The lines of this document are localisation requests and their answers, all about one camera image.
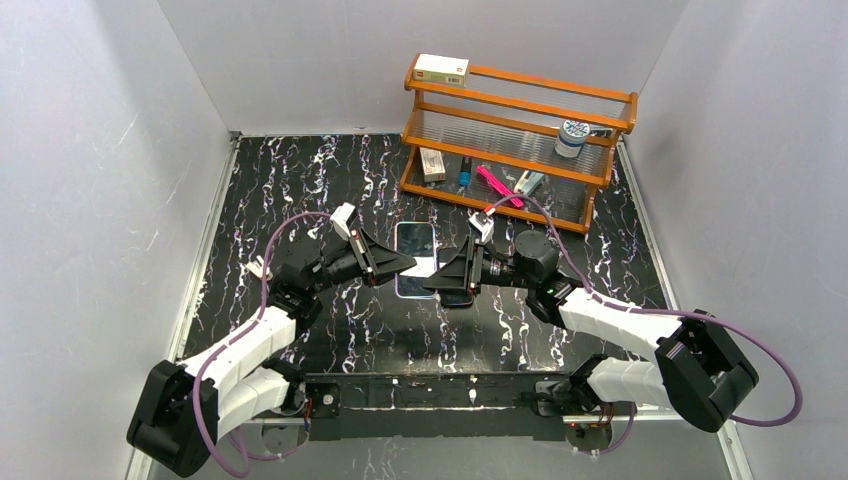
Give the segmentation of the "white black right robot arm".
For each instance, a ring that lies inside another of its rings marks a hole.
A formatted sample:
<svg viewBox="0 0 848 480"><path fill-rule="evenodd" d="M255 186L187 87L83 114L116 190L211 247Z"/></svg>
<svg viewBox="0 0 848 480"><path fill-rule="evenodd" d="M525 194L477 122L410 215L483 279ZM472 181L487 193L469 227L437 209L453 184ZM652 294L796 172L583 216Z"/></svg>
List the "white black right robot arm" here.
<svg viewBox="0 0 848 480"><path fill-rule="evenodd" d="M641 314L631 304L594 297L560 268L558 252L538 231L519 234L510 256L468 237L423 285L470 297L483 285L523 289L525 304L539 321L636 354L634 360L594 354L566 380L537 388L530 396L540 412L642 403L670 408L694 427L716 432L759 382L727 331L704 321L703 312Z"/></svg>

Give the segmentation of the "pink-edged black smartphone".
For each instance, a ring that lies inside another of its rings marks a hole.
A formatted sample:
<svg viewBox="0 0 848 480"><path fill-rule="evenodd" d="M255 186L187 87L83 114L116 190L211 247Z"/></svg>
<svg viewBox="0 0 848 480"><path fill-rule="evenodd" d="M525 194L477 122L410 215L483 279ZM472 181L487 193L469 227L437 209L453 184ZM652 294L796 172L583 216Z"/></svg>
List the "pink-edged black smartphone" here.
<svg viewBox="0 0 848 480"><path fill-rule="evenodd" d="M458 249L456 247L444 247L437 251L437 260L439 267L445 266L452 260ZM440 304L445 309L467 309L473 305L474 297L468 291L438 291Z"/></svg>

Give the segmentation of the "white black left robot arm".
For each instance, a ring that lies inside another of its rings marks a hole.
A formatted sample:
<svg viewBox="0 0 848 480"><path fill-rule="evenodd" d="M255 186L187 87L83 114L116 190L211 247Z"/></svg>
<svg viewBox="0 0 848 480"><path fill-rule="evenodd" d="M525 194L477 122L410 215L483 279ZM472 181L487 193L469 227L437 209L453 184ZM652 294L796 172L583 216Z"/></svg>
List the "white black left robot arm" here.
<svg viewBox="0 0 848 480"><path fill-rule="evenodd" d="M249 320L201 353L150 370L128 444L182 478L209 458L222 460L222 437L295 390L294 372L275 356L315 322L320 293L355 279L377 287L415 265L361 230L328 242L310 262L285 259Z"/></svg>

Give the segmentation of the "lavender phone case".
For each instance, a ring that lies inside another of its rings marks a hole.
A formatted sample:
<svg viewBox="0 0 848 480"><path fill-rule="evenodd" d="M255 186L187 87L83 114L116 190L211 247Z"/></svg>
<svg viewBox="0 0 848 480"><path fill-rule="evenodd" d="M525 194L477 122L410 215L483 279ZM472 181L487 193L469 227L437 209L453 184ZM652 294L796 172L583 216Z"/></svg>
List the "lavender phone case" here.
<svg viewBox="0 0 848 480"><path fill-rule="evenodd" d="M426 222L401 221L394 228L395 249L414 259L414 265L395 276L395 293L403 299L429 299L433 290L423 283L437 269L435 228Z"/></svg>

